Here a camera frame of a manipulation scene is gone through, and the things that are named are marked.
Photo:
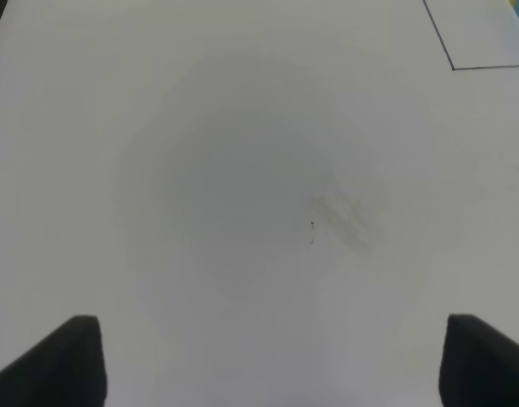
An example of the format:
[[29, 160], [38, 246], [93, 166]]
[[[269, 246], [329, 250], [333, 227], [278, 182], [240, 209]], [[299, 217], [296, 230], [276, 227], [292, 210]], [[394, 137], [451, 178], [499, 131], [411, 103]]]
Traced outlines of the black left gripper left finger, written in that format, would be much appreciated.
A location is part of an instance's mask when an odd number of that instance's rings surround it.
[[0, 371], [0, 406], [103, 406], [107, 395], [94, 315], [70, 318]]

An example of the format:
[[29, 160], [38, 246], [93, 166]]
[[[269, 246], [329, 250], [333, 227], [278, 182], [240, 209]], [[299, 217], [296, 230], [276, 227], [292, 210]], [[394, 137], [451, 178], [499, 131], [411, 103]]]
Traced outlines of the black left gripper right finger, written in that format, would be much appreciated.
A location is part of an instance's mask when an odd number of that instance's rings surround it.
[[438, 392], [444, 406], [519, 406], [519, 344], [475, 315], [450, 315]]

